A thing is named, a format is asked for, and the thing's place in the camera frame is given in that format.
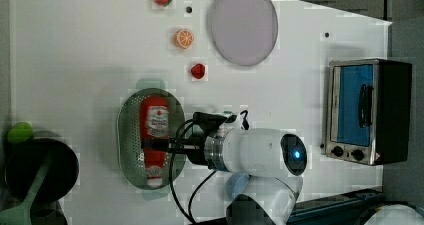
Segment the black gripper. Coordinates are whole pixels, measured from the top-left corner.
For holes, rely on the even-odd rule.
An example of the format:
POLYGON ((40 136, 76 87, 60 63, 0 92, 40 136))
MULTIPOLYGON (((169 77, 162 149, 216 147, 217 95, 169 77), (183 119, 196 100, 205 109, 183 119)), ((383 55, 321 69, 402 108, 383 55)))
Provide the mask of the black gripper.
POLYGON ((186 153, 191 163, 212 169, 214 165, 212 163, 210 149, 207 146, 207 139, 208 136, 203 132, 196 131, 188 139, 183 139, 180 143, 174 138, 143 139, 141 147, 168 153, 186 153))

